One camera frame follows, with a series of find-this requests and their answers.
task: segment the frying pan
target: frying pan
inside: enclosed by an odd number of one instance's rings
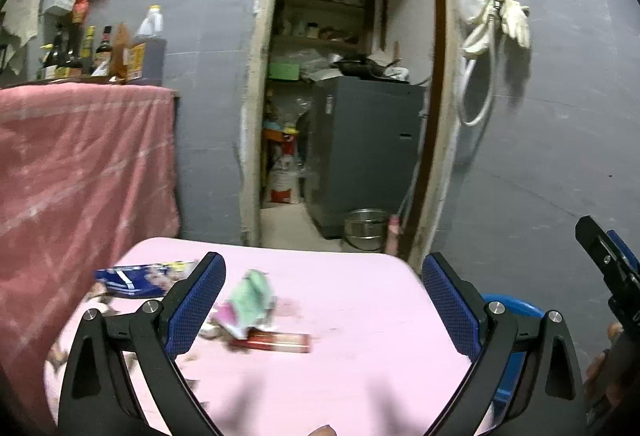
[[[385,70],[399,62],[400,59],[396,59],[386,66],[380,66],[364,55],[357,55],[344,58],[334,64],[346,77],[360,77],[361,79],[371,80],[384,78]]]

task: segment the white plastic bottle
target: white plastic bottle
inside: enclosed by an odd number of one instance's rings
[[[149,11],[131,45],[127,83],[141,86],[162,86],[162,68],[166,40],[162,38],[164,20],[158,5]]]

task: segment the wooden door frame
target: wooden door frame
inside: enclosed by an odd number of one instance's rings
[[[256,0],[248,75],[241,111],[240,217],[244,244],[260,246],[260,142],[264,85],[276,0]],[[460,72],[457,0],[436,0],[430,114],[414,203],[400,238],[399,255],[416,271],[428,253],[447,193],[460,123],[454,84]]]
[[[242,242],[247,246],[260,246],[261,238],[260,146],[275,5],[276,0],[255,0],[254,3],[254,34],[249,45],[246,87],[240,112],[240,221]]]
[[[435,0],[433,75],[422,159],[398,256],[420,273],[431,249],[453,169],[460,121],[454,92],[461,74],[458,0]]]

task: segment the gray wall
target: gray wall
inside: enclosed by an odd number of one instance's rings
[[[87,25],[124,21],[135,34],[160,4],[168,50],[164,85],[180,91],[176,143],[181,237],[240,243],[237,144],[254,0],[91,0]],[[52,39],[54,20],[44,32]],[[29,71],[37,69],[31,42]]]
[[[591,214],[640,252],[640,8],[519,1],[531,6],[530,58],[500,54],[492,115],[462,132],[433,249],[481,292],[559,309],[585,369],[608,347],[612,315],[574,225]]]

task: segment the doorway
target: doorway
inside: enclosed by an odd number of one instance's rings
[[[260,160],[257,244],[351,251],[343,235],[350,210],[410,207],[404,197],[425,126],[434,0],[274,0],[273,7],[261,142],[248,153]],[[357,56],[397,61],[385,75],[406,80],[361,80],[336,69],[335,60]],[[348,112],[334,113],[336,104]],[[404,115],[411,124],[393,124]],[[382,169],[376,158],[385,160]]]

